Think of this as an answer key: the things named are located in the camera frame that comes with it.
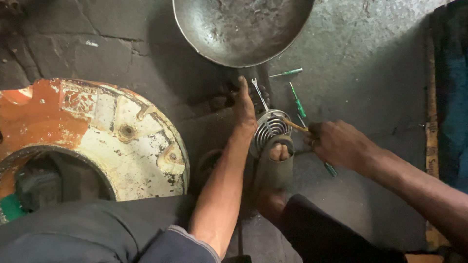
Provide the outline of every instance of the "screwdriver handle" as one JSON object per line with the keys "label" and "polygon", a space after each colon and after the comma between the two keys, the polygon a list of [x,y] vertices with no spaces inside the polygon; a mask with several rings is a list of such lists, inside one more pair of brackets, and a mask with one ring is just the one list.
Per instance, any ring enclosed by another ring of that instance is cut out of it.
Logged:
{"label": "screwdriver handle", "polygon": [[327,172],[333,176],[333,177],[337,177],[338,176],[338,173],[336,172],[335,170],[335,167],[333,167],[333,165],[327,163],[327,162],[323,162],[323,165],[325,166],[325,169],[327,170]]}
{"label": "screwdriver handle", "polygon": [[284,76],[284,75],[289,75],[289,74],[294,74],[294,73],[299,73],[299,72],[302,72],[302,68],[286,71],[286,72],[281,73],[281,75]]}
{"label": "screwdriver handle", "polygon": [[296,99],[296,104],[297,104],[297,110],[299,111],[299,116],[301,118],[305,118],[306,117],[306,112],[304,111],[304,108],[302,107],[299,99]]}

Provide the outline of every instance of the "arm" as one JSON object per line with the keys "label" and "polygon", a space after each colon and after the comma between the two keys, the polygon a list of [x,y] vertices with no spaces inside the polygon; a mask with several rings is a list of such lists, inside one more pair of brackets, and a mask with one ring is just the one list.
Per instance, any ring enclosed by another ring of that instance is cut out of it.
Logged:
{"label": "arm", "polygon": [[226,148],[198,197],[190,234],[208,243],[222,259],[233,234],[241,205],[242,181],[250,141],[257,122],[247,81],[240,77],[236,126]]}
{"label": "arm", "polygon": [[397,194],[468,256],[468,195],[371,142],[352,125],[327,122],[309,128],[306,143],[322,161],[342,165]]}

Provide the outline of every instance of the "bare foot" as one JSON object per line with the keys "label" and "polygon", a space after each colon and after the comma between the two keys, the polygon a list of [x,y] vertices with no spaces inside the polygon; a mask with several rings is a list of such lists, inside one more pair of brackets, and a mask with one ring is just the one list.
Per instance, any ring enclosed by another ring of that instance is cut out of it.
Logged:
{"label": "bare foot", "polygon": [[[270,150],[270,159],[273,161],[284,161],[289,157],[291,156],[286,145],[276,143]],[[286,193],[281,188],[263,188],[258,195],[256,206],[263,217],[278,226],[286,207]]]}

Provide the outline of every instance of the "hand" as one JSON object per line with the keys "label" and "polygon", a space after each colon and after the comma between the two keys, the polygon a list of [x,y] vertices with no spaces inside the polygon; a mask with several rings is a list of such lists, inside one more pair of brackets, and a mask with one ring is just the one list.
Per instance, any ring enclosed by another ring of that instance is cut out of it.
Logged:
{"label": "hand", "polygon": [[239,77],[239,91],[235,97],[234,113],[236,125],[257,129],[254,104],[249,97],[249,86],[244,76]]}
{"label": "hand", "polygon": [[354,126],[342,120],[312,124],[309,131],[304,143],[310,145],[322,161],[361,174],[369,158],[384,151]]}

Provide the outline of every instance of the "toe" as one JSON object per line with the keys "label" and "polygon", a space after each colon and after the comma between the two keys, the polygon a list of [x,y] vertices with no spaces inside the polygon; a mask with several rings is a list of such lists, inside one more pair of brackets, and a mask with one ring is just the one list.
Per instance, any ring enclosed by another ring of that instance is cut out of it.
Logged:
{"label": "toe", "polygon": [[281,144],[275,143],[270,150],[270,159],[273,161],[279,161],[281,155]]}
{"label": "toe", "polygon": [[281,146],[281,154],[279,156],[279,159],[281,161],[284,161],[290,157],[289,152],[288,152],[288,146],[282,145]]}

